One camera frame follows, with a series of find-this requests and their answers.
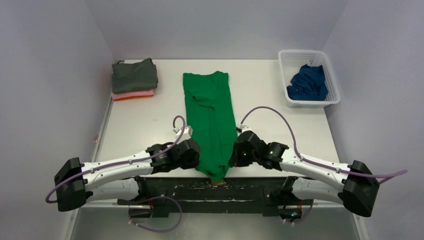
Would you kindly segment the green t-shirt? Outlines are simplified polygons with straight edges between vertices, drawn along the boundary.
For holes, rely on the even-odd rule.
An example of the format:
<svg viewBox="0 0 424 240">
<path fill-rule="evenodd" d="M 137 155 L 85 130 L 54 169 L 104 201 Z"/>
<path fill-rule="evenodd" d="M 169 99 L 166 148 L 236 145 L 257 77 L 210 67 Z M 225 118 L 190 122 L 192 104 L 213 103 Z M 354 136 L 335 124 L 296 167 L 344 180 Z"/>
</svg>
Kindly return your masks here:
<svg viewBox="0 0 424 240">
<path fill-rule="evenodd" d="M 212 181 L 222 181 L 237 139 L 229 74 L 216 71 L 182 75 L 187 124 L 200 146 L 196 170 Z"/>
</svg>

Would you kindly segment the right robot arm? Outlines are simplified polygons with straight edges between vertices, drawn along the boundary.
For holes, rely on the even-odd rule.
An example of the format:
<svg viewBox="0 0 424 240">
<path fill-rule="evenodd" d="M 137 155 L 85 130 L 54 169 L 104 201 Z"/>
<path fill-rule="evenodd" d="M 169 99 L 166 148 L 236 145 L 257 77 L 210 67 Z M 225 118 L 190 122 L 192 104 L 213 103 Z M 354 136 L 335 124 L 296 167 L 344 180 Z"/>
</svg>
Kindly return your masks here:
<svg viewBox="0 0 424 240">
<path fill-rule="evenodd" d="M 285 144 L 266 143 L 248 130 L 234 142 L 230 163 L 247 167 L 253 162 L 265 169 L 300 175 L 280 191 L 288 204 L 298 199 L 323 200 L 341 204 L 362 217 L 372 215 L 380 183 L 361 161 L 336 163 L 301 155 Z"/>
</svg>

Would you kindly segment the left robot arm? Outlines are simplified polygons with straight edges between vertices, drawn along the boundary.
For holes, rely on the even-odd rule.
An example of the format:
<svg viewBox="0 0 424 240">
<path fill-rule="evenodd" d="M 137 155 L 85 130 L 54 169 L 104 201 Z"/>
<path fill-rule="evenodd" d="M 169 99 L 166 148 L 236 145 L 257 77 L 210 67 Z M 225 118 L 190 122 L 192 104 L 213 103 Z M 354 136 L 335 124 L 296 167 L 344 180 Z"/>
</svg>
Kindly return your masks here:
<svg viewBox="0 0 424 240">
<path fill-rule="evenodd" d="M 95 189 L 135 176 L 196 168 L 201 148 L 192 138 L 172 144 L 154 144 L 136 154 L 103 162 L 68 159 L 54 176 L 57 209 L 68 212 L 93 200 Z"/>
</svg>

